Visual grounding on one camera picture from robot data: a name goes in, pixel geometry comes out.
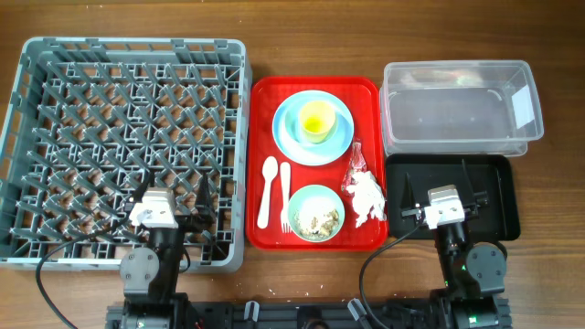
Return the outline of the white plastic fork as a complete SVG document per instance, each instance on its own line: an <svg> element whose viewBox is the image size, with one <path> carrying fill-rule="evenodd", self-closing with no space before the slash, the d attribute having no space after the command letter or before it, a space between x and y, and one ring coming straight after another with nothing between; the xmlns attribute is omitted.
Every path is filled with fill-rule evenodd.
<svg viewBox="0 0 585 329"><path fill-rule="evenodd" d="M288 219L288 206L290 200L292 169L287 162L280 164L280 178L282 184L282 211L280 214L281 229L283 233L291 233L292 227Z"/></svg>

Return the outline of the red snack wrapper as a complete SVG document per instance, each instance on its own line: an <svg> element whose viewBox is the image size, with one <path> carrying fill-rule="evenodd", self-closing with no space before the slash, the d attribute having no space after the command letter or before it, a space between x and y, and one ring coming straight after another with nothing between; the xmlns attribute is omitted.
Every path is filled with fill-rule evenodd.
<svg viewBox="0 0 585 329"><path fill-rule="evenodd" d="M367 162L362 153L362 142L355 139L351 145L351 155L342 180L341 191L346 196L352 196L357 186L367 171Z"/></svg>

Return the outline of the green bowl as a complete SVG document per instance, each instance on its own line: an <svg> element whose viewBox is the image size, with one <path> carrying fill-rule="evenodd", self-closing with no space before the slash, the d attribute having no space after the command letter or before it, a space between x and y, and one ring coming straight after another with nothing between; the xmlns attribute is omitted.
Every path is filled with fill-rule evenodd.
<svg viewBox="0 0 585 329"><path fill-rule="evenodd" d="M330 237L329 239L324 239L324 240L304 239L297 230L297 225L296 225L295 220L294 220L294 215L295 215L296 211L299 209L301 203L305 199L315 197L315 196L323 196L323 197L327 197L327 198L332 199L334 201L335 207L340 215L339 226L334 231L333 236ZM345 216L346 216L345 207L344 207L344 204L343 204L341 198L334 190L332 190L331 188L326 187L326 186L320 186L320 185L304 186L301 189L299 189L298 191L296 191L289 201L288 219L289 219L290 225L292 227L292 232L298 238L300 238L304 241L311 242L311 243L323 243L323 242L326 242L326 241L332 239L333 237L335 237L341 231L341 228L345 223Z"/></svg>

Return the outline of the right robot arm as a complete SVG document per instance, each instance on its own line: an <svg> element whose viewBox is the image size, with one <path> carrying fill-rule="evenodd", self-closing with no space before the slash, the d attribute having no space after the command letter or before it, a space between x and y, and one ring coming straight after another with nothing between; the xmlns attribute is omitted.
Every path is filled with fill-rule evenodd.
<svg viewBox="0 0 585 329"><path fill-rule="evenodd" d="M510 328L512 319L505 290L507 251L495 241L475 242L468 221L489 206L485 191L471 191L472 201L463 203L454 185L427 192L428 201L415 197L410 174L405 174L405 196L410 208L404 218L433 232L445 281L443 289L431 292L424 323L430 328Z"/></svg>

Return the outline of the white plastic spoon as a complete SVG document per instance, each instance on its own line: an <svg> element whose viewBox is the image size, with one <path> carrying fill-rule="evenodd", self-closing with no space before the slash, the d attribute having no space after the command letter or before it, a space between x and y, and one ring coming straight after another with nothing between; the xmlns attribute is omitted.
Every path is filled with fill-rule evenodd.
<svg viewBox="0 0 585 329"><path fill-rule="evenodd" d="M264 178L264 187L261 196L261 205L257 218L260 229L268 227L270 216L271 183L278 173L278 162L274 156L268 156L262 166L261 174Z"/></svg>

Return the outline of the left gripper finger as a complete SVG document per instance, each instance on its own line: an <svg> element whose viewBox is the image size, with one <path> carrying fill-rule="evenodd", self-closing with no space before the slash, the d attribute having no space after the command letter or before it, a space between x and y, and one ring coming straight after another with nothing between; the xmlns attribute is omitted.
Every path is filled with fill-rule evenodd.
<svg viewBox="0 0 585 329"><path fill-rule="evenodd" d="M150 171L147 171L145 173L144 181L140 185L138 185L138 187L134 190L132 196L130 197L130 203L132 205L135 205L138 202L141 202L147 189L149 187L153 187L153 186L154 186L154 174Z"/></svg>
<svg viewBox="0 0 585 329"><path fill-rule="evenodd" d="M199 215L212 215L214 213L212 195L209 190L206 172L200 178L195 207Z"/></svg>

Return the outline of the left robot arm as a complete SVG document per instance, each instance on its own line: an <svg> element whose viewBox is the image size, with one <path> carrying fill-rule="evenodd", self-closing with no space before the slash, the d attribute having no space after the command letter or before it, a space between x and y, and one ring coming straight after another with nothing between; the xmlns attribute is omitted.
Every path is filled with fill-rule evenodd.
<svg viewBox="0 0 585 329"><path fill-rule="evenodd" d="M156 187L152 173L124 205L132 225L148 231L149 239L122 258L124 303L120 310L108 309L107 328L205 326L187 294L176 291L181 259L189 257L185 234L203 232L216 220L207 175L202 179L193 213L177 215L173 190Z"/></svg>

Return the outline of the white tissue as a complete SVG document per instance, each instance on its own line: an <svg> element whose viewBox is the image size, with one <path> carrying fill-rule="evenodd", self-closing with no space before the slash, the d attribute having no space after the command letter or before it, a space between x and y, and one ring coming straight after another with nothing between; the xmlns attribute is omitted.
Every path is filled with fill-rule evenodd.
<svg viewBox="0 0 585 329"><path fill-rule="evenodd" d="M352 208L357 214L356 228L360 228L370 218L386 221L384 198L381 187L370 171L354 172L346 191L353 196Z"/></svg>

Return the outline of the yellow plastic cup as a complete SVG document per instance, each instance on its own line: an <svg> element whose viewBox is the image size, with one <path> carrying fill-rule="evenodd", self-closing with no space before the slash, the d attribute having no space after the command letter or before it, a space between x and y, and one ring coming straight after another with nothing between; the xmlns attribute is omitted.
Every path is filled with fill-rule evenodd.
<svg viewBox="0 0 585 329"><path fill-rule="evenodd" d="M299 120L304 138L321 143L335 126L335 107L328 101L309 101L301 108Z"/></svg>

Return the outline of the food scraps and rice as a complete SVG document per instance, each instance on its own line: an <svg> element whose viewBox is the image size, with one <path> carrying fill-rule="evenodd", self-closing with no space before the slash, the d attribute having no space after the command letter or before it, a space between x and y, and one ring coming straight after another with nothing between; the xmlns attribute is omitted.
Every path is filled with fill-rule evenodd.
<svg viewBox="0 0 585 329"><path fill-rule="evenodd" d="M333 236L340 215L332 199L315 196L305 199L294 215L297 230L304 239L324 240Z"/></svg>

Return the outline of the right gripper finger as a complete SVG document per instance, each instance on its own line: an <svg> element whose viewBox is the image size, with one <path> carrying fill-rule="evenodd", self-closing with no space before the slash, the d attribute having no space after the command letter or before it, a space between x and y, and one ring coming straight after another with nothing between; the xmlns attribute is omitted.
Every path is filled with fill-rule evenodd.
<svg viewBox="0 0 585 329"><path fill-rule="evenodd" d="M403 197L400 203L400 214L403 218L420 218L422 216L420 203L415 197L414 188L409 175L405 176Z"/></svg>
<svg viewBox="0 0 585 329"><path fill-rule="evenodd" d="M464 176L464 179L465 179L465 183L466 183L466 185L468 187L468 190L469 190L470 200L471 200L471 202L475 203L475 195L474 195L474 190L473 190L473 184L472 184L471 178L469 176L469 172L468 172L468 169L467 169L467 164L466 164L464 158L462 158L461 163L462 163L463 176Z"/></svg>

